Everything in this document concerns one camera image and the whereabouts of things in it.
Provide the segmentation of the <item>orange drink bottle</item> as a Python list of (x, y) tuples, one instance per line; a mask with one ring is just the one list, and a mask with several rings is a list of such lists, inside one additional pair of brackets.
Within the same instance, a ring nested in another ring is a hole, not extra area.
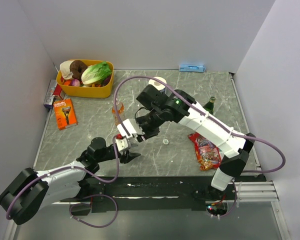
[(114, 124), (118, 126), (120, 124), (119, 117), (122, 121), (124, 121), (125, 118), (125, 107), (122, 101), (120, 101), (118, 98), (115, 100), (115, 104), (112, 106), (112, 115), (114, 119)]

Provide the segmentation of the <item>clear bottle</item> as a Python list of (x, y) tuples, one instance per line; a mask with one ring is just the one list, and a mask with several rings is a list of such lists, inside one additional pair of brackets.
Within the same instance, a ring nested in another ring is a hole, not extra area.
[(129, 140), (129, 143), (130, 143), (130, 150), (136, 150), (138, 147), (139, 147), (139, 142), (137, 139), (135, 138), (132, 138)]

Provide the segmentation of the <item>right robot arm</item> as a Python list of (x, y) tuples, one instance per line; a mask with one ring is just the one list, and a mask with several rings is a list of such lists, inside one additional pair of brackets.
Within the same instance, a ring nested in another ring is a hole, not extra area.
[(163, 123), (175, 122), (205, 137), (223, 152), (208, 193), (216, 200), (224, 196), (231, 180), (243, 172), (254, 142), (219, 121), (183, 90), (166, 95), (147, 85), (136, 99), (149, 111), (136, 120), (145, 133), (144, 139), (156, 136)]

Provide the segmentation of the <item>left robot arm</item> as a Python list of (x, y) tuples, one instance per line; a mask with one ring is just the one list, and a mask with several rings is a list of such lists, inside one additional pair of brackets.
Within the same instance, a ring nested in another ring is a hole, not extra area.
[(96, 173), (102, 162), (115, 160), (119, 165), (138, 158), (140, 154), (130, 152), (127, 144), (125, 139), (113, 138), (113, 143), (107, 145), (104, 138), (96, 137), (76, 160), (67, 165), (44, 171), (25, 168), (0, 194), (0, 206), (6, 212), (6, 219), (22, 225), (52, 203), (72, 198), (83, 201), (89, 195), (89, 178), (113, 183), (118, 174), (105, 179)]

